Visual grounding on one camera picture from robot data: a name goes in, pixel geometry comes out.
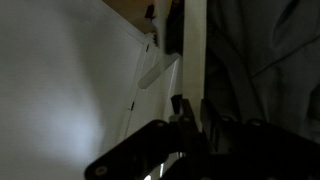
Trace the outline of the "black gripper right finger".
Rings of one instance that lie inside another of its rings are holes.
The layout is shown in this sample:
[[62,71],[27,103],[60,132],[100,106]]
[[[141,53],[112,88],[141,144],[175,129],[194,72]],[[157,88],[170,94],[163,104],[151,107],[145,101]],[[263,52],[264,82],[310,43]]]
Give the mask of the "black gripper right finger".
[[207,99],[201,100],[201,123],[203,131],[206,134],[211,134],[216,122],[219,120],[220,116],[216,111],[212,103]]

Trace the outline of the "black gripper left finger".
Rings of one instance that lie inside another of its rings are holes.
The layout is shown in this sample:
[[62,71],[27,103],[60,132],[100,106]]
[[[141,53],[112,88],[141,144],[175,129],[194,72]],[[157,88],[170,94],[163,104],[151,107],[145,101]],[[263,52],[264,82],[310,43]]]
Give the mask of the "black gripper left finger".
[[170,116],[170,127],[175,133],[197,133],[195,116],[188,99],[181,95],[171,97],[174,114]]

